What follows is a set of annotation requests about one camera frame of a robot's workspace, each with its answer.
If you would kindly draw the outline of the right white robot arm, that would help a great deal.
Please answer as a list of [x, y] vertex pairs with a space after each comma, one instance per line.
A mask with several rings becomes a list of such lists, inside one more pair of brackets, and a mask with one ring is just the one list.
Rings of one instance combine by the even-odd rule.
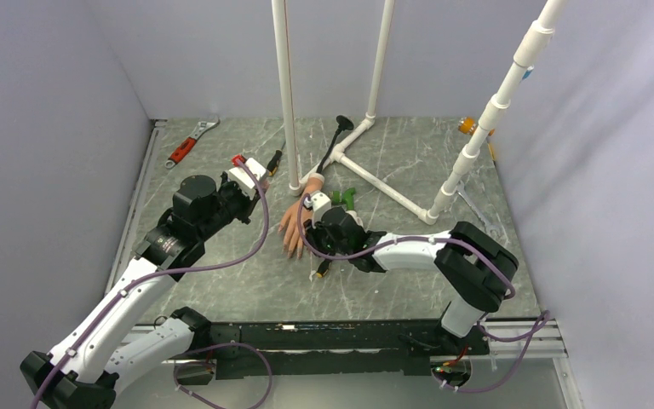
[[478, 321], [515, 295], [517, 257], [470, 222], [427, 235], [370, 231], [341, 208], [304, 222], [311, 251], [347, 261], [365, 273], [395, 269], [434, 271], [450, 283], [456, 298], [448, 303], [435, 331], [440, 350], [454, 354], [468, 342]]

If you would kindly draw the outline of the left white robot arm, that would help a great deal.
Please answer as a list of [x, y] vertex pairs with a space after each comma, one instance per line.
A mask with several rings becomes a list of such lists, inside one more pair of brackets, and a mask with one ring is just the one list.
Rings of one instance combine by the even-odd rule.
[[221, 182], [189, 176], [137, 247], [115, 285], [88, 317], [49, 352], [32, 351], [20, 371], [34, 394], [31, 406], [109, 408], [163, 361], [204, 355], [213, 345], [212, 323], [179, 308], [164, 323], [131, 343], [123, 340], [140, 317], [205, 253], [205, 244], [234, 220], [249, 223], [265, 192], [262, 171], [233, 168]]

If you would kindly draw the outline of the black yellow screwdriver near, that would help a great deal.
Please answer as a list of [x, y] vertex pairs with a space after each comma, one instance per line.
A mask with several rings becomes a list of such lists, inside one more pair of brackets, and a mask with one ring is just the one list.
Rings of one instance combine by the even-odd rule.
[[313, 281], [316, 278], [323, 278], [330, 270], [331, 261], [323, 260], [319, 265], [310, 272], [308, 278]]

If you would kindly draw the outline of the black yellow screwdriver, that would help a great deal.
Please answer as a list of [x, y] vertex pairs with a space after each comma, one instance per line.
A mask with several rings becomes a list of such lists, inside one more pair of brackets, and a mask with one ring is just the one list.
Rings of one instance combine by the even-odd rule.
[[281, 158], [282, 158], [283, 153], [284, 153], [285, 146], [286, 146], [286, 141], [284, 141], [281, 144], [279, 149], [276, 149], [274, 151], [274, 154], [272, 155], [269, 162], [267, 163], [266, 169], [267, 169], [267, 173], [268, 173], [269, 176], [274, 176], [274, 174], [277, 172], [278, 167], [279, 167], [280, 162], [281, 162]]
[[310, 272], [308, 278], [313, 281], [316, 278], [323, 278], [330, 270], [331, 261], [323, 260], [319, 265]]

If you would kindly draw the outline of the mannequin practice hand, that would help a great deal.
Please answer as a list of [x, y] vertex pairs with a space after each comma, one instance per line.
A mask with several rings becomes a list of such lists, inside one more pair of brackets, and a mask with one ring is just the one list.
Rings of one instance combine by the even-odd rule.
[[304, 244], [299, 229], [304, 221], [312, 218], [313, 214], [310, 210], [303, 209], [304, 198], [320, 191], [323, 186], [324, 177], [319, 173], [312, 173], [307, 179], [301, 197], [288, 208], [278, 225], [278, 232], [283, 235], [283, 251], [288, 258], [302, 257]]

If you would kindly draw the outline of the black yellow screwdriver far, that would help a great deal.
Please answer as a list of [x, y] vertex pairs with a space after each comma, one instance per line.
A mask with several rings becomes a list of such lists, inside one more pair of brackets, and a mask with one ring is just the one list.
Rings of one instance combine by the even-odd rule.
[[286, 146], [286, 141], [284, 141], [281, 144], [279, 149], [276, 149], [274, 151], [274, 154], [272, 155], [269, 162], [267, 163], [266, 169], [267, 169], [267, 173], [268, 173], [269, 176], [274, 176], [274, 174], [277, 172], [278, 167], [279, 167], [280, 162], [281, 162], [281, 158], [282, 158], [283, 153], [284, 153], [285, 146]]

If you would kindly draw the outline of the red adjustable wrench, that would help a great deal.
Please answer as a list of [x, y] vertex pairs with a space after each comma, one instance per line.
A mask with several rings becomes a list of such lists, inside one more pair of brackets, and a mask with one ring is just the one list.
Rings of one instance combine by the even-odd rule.
[[192, 132], [186, 137], [186, 139], [177, 146], [174, 151], [170, 154], [166, 160], [164, 167], [168, 170], [173, 169], [178, 165], [194, 146], [198, 143], [198, 140], [209, 130], [217, 127], [221, 122], [221, 119], [218, 116], [213, 116], [211, 118], [199, 119], [195, 128]]

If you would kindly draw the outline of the silver combination wrench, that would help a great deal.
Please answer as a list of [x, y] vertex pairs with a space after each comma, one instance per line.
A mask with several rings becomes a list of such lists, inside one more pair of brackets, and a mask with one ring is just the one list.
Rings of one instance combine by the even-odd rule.
[[456, 192], [464, 200], [467, 206], [471, 211], [478, 217], [478, 219], [483, 223], [485, 227], [485, 232], [491, 236], [493, 239], [500, 238], [500, 229], [490, 221], [490, 219], [485, 215], [485, 213], [474, 203], [474, 201], [468, 196], [464, 183], [459, 181], [456, 185]]

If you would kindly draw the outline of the orange yellow tool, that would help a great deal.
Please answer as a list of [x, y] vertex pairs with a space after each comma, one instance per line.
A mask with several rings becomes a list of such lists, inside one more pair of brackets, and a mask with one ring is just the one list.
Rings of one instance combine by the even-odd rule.
[[[457, 127], [457, 129], [460, 132], [462, 132], [465, 135], [470, 135], [470, 136], [472, 136], [475, 133], [477, 128], [478, 128], [478, 122], [472, 117], [462, 117], [459, 120], [458, 127]], [[488, 147], [488, 150], [489, 150], [489, 153], [490, 153], [491, 160], [493, 162], [496, 161], [496, 156], [494, 154], [494, 151], [493, 151], [493, 148], [492, 148], [492, 145], [491, 145], [491, 137], [494, 135], [494, 133], [495, 133], [495, 130], [491, 130], [487, 134], [487, 147]]]

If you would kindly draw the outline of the white angled PVC pole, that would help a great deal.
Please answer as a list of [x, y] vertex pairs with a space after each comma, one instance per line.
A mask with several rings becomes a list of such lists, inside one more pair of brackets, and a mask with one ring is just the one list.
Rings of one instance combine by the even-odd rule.
[[538, 17], [533, 20], [513, 54], [509, 67], [496, 93], [488, 100], [479, 116], [478, 128], [460, 151], [451, 172], [439, 188], [432, 206], [427, 210], [425, 223], [433, 225], [446, 210], [456, 194], [456, 185], [472, 169], [480, 154], [487, 134], [495, 129], [528, 69], [535, 65], [539, 54], [548, 46], [555, 33], [556, 23], [566, 5], [564, 0], [547, 0]]

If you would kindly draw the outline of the black suction mount stalk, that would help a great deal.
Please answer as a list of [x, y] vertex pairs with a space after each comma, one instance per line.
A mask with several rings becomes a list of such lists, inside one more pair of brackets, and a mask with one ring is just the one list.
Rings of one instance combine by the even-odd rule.
[[336, 122], [337, 122], [337, 128], [335, 133], [333, 134], [330, 144], [328, 145], [328, 148], [326, 150], [326, 153], [320, 160], [315, 172], [318, 174], [322, 174], [324, 171], [324, 167], [330, 158], [330, 155], [332, 154], [333, 149], [335, 148], [335, 145], [337, 143], [337, 139], [342, 134], [344, 131], [352, 131], [354, 129], [354, 123], [351, 119], [344, 115], [337, 115], [336, 116]]

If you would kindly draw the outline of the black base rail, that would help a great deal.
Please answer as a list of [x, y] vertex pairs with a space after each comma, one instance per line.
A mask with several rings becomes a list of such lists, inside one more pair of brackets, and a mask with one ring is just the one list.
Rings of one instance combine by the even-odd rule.
[[437, 319], [212, 322], [188, 307], [170, 318], [196, 332], [178, 358], [206, 360], [206, 370], [218, 380], [268, 373], [427, 376], [442, 359], [490, 352], [479, 330], [459, 338]]

